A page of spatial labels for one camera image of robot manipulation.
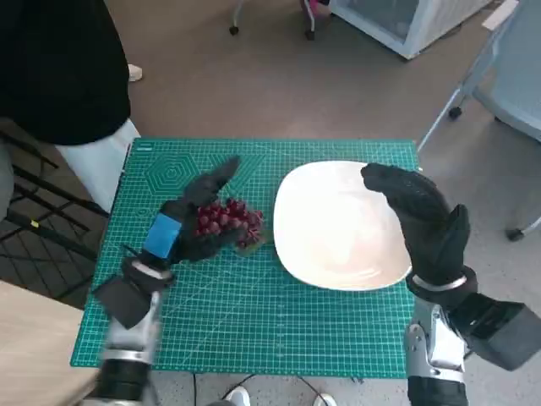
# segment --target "chair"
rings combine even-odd
[[[495,119],[541,142],[541,2],[521,0],[513,13],[496,28],[462,82],[421,140],[421,151],[441,120],[457,120],[462,105],[477,99]],[[524,228],[506,230],[518,241],[541,225],[541,217]]]
[[[328,0],[318,0],[318,2],[315,2],[314,0],[300,0],[301,4],[303,4],[303,11],[306,13],[306,15],[309,18],[310,27],[308,30],[304,32],[304,35],[306,36],[306,39],[308,41],[313,41],[315,39],[315,17],[314,17],[314,11],[313,11],[313,4],[314,3],[323,3],[323,4],[329,4]],[[235,7],[235,11],[233,13],[233,24],[231,27],[229,27],[229,33],[232,36],[238,35],[239,28],[238,28],[238,19],[240,17],[240,12],[243,8],[244,0],[237,0],[237,7]]]

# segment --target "white plate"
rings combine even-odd
[[[373,290],[401,281],[409,255],[395,212],[364,187],[361,162],[314,162],[281,182],[274,240],[297,279],[322,288]]]

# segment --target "gray floor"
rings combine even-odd
[[[317,41],[302,33],[298,3],[247,2],[241,35],[227,34],[232,2],[110,2],[130,62],[145,79],[131,86],[133,120],[150,137],[404,138],[419,140],[445,104],[487,33],[469,20],[404,63],[339,19]],[[536,232],[508,243],[507,225],[541,214],[541,145],[493,118],[477,103],[442,125],[421,155],[424,173],[453,202],[471,210],[467,263],[482,289],[527,301],[541,313]],[[471,404],[534,405],[541,356],[513,374],[478,358],[467,362]],[[198,377],[198,404],[219,398],[241,376]],[[193,402],[191,375],[156,374],[166,405]],[[407,404],[404,381],[310,378],[339,404]],[[309,405],[313,394],[292,377],[246,383],[255,405]]]

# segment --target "white cabinet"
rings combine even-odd
[[[331,0],[331,12],[406,59],[492,0]]]

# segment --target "hexagon pattern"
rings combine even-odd
[[[146,171],[146,181],[154,195],[178,194],[199,169],[190,155],[161,156]]]

